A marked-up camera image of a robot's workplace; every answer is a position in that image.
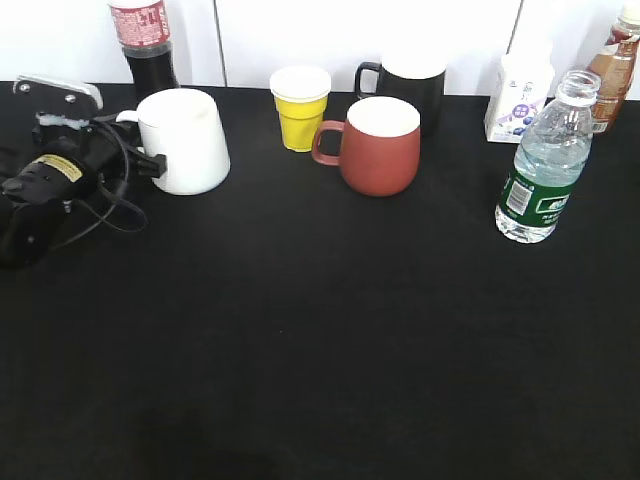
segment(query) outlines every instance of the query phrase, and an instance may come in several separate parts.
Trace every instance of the green bottle label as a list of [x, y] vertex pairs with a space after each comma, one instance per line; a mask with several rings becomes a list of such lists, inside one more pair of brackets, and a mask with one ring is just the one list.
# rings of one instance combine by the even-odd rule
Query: green bottle label
[[544, 187], [513, 169], [504, 185], [500, 209], [511, 219], [528, 227], [550, 227], [558, 221], [573, 185]]

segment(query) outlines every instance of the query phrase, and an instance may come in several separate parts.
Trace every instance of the red bottle label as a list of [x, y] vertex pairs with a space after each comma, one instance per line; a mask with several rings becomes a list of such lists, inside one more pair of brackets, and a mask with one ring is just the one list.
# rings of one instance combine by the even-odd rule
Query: red bottle label
[[149, 47], [169, 40], [169, 22], [164, 0], [140, 8], [111, 7], [118, 39], [127, 47]]

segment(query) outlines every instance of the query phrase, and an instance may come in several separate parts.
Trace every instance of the black tablecloth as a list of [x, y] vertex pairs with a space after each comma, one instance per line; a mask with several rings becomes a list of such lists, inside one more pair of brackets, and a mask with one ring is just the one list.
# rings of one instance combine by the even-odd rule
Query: black tablecloth
[[224, 184], [150, 188], [143, 233], [0, 271], [2, 479], [640, 478], [640, 105], [524, 246], [495, 228], [515, 147], [486, 99], [447, 97], [413, 185], [375, 199], [282, 147], [269, 92], [207, 91]]

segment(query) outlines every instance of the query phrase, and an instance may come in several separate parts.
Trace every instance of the brown bottle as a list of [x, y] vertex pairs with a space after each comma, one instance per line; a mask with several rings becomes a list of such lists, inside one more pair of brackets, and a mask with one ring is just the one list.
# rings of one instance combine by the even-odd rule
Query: brown bottle
[[602, 87], [593, 106], [593, 133], [608, 132], [615, 122], [633, 81], [640, 41], [640, 4], [626, 4], [611, 27], [611, 36], [589, 70], [600, 75]]

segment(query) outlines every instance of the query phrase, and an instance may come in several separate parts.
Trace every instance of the mug handle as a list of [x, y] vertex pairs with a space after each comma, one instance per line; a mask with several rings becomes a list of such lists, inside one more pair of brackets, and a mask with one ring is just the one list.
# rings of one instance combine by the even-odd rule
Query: mug handle
[[138, 112], [135, 110], [125, 110], [124, 112], [120, 112], [116, 117], [116, 123], [120, 122], [134, 122], [138, 123]]
[[354, 92], [356, 92], [356, 96], [360, 99], [371, 97], [373, 93], [366, 93], [362, 91], [362, 71], [363, 70], [371, 70], [375, 73], [380, 73], [380, 68], [382, 65], [375, 62], [362, 62], [358, 69], [356, 70], [356, 80], [353, 86]]
[[322, 122], [316, 135], [313, 138], [313, 148], [311, 149], [311, 156], [313, 159], [321, 163], [322, 165], [329, 165], [331, 167], [337, 167], [340, 165], [340, 157], [334, 155], [326, 155], [320, 152], [320, 141], [322, 140], [322, 134], [327, 130], [333, 130], [336, 132], [344, 132], [344, 122], [336, 122], [335, 120], [326, 120]]

